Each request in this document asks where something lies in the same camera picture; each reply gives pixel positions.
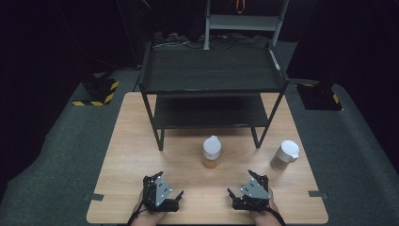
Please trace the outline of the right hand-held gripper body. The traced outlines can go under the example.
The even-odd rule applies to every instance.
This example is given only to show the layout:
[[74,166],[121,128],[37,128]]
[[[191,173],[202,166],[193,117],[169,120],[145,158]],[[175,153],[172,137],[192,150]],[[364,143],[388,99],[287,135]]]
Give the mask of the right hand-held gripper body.
[[265,211],[269,207],[271,195],[268,187],[261,185],[255,179],[250,179],[240,191],[243,193],[240,201],[231,204],[234,210]]

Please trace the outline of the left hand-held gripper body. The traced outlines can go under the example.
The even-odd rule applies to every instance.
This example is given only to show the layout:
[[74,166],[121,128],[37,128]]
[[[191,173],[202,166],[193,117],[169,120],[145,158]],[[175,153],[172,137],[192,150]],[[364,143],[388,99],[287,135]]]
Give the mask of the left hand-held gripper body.
[[177,212],[180,196],[169,199],[172,188],[159,175],[143,178],[143,203],[150,212]]

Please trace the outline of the brown spice jar white lid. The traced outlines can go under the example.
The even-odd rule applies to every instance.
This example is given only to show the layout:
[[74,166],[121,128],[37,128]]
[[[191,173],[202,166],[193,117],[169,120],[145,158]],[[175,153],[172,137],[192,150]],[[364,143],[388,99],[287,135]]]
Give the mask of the brown spice jar white lid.
[[289,164],[299,157],[299,146],[292,140],[283,140],[270,161],[274,170],[285,170]]

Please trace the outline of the orange spice jar white lid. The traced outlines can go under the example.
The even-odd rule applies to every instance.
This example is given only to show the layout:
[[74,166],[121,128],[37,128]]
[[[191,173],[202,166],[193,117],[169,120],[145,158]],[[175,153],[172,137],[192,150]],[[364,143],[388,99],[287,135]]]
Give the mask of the orange spice jar white lid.
[[221,142],[217,136],[210,136],[203,142],[203,164],[206,168],[213,169],[218,164],[221,153]]

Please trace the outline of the black two-tier shelf rack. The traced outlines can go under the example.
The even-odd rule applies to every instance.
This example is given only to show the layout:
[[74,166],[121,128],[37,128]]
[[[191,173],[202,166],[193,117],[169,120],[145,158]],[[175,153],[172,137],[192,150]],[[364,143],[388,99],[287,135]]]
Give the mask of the black two-tier shelf rack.
[[160,150],[167,129],[248,128],[261,147],[289,84],[274,47],[155,50],[138,87]]

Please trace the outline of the person's right hand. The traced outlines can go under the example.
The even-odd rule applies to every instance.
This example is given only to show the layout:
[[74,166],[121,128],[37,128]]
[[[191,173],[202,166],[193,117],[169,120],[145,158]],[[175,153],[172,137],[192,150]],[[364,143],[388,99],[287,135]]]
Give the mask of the person's right hand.
[[[279,213],[279,209],[274,202],[273,191],[270,187],[268,188],[268,190],[269,194],[272,196],[272,199],[269,201],[269,206],[271,209]],[[263,211],[259,213],[257,211],[250,211],[249,215],[251,216],[256,226],[281,226],[279,221],[270,212]]]

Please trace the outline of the person's left hand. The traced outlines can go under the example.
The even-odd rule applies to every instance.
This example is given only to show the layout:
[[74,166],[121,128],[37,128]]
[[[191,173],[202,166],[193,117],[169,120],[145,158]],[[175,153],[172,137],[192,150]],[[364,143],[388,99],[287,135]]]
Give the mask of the person's left hand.
[[138,215],[129,222],[129,226],[157,226],[168,212],[149,212],[141,203],[143,192],[140,192],[138,202],[134,207],[133,213]]

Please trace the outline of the black base with hazard stripes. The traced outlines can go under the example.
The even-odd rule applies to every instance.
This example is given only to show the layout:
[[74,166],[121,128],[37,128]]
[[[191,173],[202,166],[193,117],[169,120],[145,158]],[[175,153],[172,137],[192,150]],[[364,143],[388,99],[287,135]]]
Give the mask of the black base with hazard stripes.
[[113,78],[95,77],[84,79],[71,97],[75,106],[108,105],[114,97],[119,82]]
[[338,96],[332,91],[332,84],[297,84],[296,89],[301,101],[308,110],[341,111],[343,109]]

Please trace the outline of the grey metal stand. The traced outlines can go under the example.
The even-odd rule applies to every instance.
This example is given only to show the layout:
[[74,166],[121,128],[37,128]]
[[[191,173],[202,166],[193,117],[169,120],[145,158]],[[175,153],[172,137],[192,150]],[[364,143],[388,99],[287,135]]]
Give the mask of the grey metal stand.
[[206,1],[205,9],[205,34],[204,50],[210,49],[210,31],[218,30],[252,30],[252,31],[272,31],[273,37],[271,44],[275,46],[279,39],[279,32],[284,22],[286,10],[290,0],[282,0],[279,15],[277,16],[250,16],[243,15],[246,7],[246,0],[237,0],[237,15],[221,15],[211,13],[212,0]]

